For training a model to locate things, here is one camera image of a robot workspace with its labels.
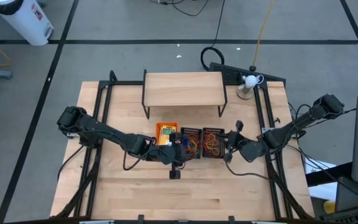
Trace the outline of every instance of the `wooden plank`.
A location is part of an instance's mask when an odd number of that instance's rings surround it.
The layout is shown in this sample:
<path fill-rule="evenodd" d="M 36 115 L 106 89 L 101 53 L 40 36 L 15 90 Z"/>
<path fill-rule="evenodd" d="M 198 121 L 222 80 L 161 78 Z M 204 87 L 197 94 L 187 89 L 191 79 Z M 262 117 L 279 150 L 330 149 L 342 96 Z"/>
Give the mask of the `wooden plank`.
<path fill-rule="evenodd" d="M 145 106 L 224 104 L 221 72 L 147 73 Z"/>
<path fill-rule="evenodd" d="M 78 105 L 92 112 L 97 83 L 84 82 Z M 280 124 L 291 121 L 287 98 L 282 83 L 268 83 L 274 118 Z M 156 122 L 176 121 L 181 127 L 235 128 L 242 120 L 242 134 L 256 139 L 260 134 L 255 100 L 242 100 L 236 96 L 236 86 L 227 86 L 228 104 L 222 118 L 216 116 L 216 108 L 210 106 L 158 107 L 147 120 L 141 105 L 141 86 L 114 86 L 107 124 L 126 133 L 153 136 Z M 78 139 L 70 139 L 67 158 L 78 147 Z M 284 169 L 288 188 L 300 205 L 314 215 L 300 154 L 290 147 L 283 150 Z M 229 173 L 221 159 L 193 159 L 186 163 L 180 180 L 170 180 L 170 166 L 158 162 L 140 162 L 130 171 L 122 169 L 123 150 L 105 141 L 98 184 L 93 207 L 94 219 L 146 220 L 273 220 L 269 183 L 254 176 L 238 177 Z M 127 158 L 127 166 L 135 161 Z M 62 171 L 51 215 L 57 214 L 71 199 L 78 187 L 83 153 L 75 157 Z M 263 158 L 246 162 L 238 153 L 230 164 L 234 172 L 255 172 L 267 176 Z M 279 192 L 283 209 L 283 200 Z"/>

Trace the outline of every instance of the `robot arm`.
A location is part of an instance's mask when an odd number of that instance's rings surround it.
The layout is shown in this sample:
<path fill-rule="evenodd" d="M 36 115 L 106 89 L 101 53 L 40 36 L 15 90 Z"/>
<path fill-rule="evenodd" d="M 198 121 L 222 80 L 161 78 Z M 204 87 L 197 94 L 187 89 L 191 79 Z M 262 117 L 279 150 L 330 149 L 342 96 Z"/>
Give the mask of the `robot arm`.
<path fill-rule="evenodd" d="M 75 133 L 80 136 L 80 144 L 86 147 L 97 147 L 101 139 L 107 139 L 121 146 L 130 156 L 145 161 L 159 161 L 163 164 L 185 162 L 185 149 L 176 144 L 176 134 L 172 134 L 171 146 L 156 146 L 155 138 L 141 134 L 126 134 L 108 125 L 100 123 L 86 114 L 84 108 L 69 106 L 57 121 L 59 130 L 64 135 Z"/>
<path fill-rule="evenodd" d="M 238 150 L 247 162 L 271 153 L 285 146 L 293 134 L 300 133 L 303 136 L 306 132 L 302 129 L 319 119 L 335 119 L 343 114 L 344 105 L 334 95 L 324 95 L 313 103 L 311 109 L 293 120 L 282 128 L 275 128 L 257 137 L 258 141 L 245 138 L 240 134 L 243 124 L 236 123 L 236 131 L 225 134 L 228 139 L 226 148 L 229 153 L 225 160 L 230 162 L 231 152 Z"/>

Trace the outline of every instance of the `small wooden bench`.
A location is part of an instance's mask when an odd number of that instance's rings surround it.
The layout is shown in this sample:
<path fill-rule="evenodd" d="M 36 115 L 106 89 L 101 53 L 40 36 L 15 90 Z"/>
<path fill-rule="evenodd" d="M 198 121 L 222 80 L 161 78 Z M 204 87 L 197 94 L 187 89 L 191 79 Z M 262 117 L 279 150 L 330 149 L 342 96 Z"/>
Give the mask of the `small wooden bench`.
<path fill-rule="evenodd" d="M 147 119 L 150 107 L 154 106 L 218 106 L 221 117 L 226 104 L 221 72 L 147 73 L 144 70 L 142 105 Z"/>

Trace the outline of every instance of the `wire bundle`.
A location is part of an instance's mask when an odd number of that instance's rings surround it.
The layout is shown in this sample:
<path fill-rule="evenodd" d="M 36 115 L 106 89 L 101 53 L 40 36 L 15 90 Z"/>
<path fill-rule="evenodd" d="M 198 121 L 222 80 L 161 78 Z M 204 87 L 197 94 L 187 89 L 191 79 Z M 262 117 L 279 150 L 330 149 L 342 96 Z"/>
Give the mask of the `wire bundle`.
<path fill-rule="evenodd" d="M 219 157 L 219 141 L 216 139 L 215 134 L 204 134 L 204 151 L 209 156 Z"/>
<path fill-rule="evenodd" d="M 186 154 L 190 157 L 198 157 L 200 154 L 200 150 L 198 149 L 199 143 L 200 140 L 196 134 L 189 134 L 182 139 L 182 144 L 186 148 Z"/>

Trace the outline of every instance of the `wooden workbench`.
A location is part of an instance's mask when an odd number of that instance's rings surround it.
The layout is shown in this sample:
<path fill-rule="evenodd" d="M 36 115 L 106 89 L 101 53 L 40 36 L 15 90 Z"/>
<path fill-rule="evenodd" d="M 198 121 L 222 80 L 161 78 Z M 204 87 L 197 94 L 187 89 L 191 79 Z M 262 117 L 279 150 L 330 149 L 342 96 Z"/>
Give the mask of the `wooden workbench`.
<path fill-rule="evenodd" d="M 93 113 L 97 86 L 98 82 L 84 82 L 81 87 L 77 106 L 85 108 L 88 114 Z M 162 121 L 175 121 L 180 127 L 224 128 L 229 132 L 239 119 L 244 123 L 242 134 L 256 139 L 260 127 L 255 99 L 238 98 L 236 88 L 226 87 L 228 104 L 221 118 L 215 106 L 169 106 L 154 108 L 147 119 L 141 105 L 141 85 L 113 86 L 107 124 L 126 133 L 153 136 L 155 124 Z M 291 121 L 283 83 L 268 82 L 268 91 L 273 116 L 281 121 L 276 126 L 283 126 Z M 289 144 L 297 146 L 294 141 Z M 64 160 L 78 148 L 78 138 L 69 139 Z M 84 155 L 85 150 L 63 169 L 51 215 L 60 212 L 78 189 Z M 230 174 L 222 159 L 193 159 L 181 171 L 180 180 L 170 180 L 170 166 L 158 162 L 142 161 L 134 169 L 124 171 L 123 155 L 124 151 L 117 144 L 104 141 L 93 219 L 136 220 L 139 214 L 143 214 L 146 220 L 227 220 L 230 215 L 234 215 L 236 220 L 274 220 L 269 183 L 255 176 Z M 127 166 L 134 161 L 134 158 L 127 158 Z M 289 190 L 305 211 L 314 216 L 300 154 L 286 147 L 283 164 Z M 248 163 L 236 153 L 230 166 L 234 172 L 267 176 L 264 158 Z M 277 189 L 284 217 L 282 194 Z M 88 192 L 84 196 L 81 214 L 85 214 L 87 199 Z"/>

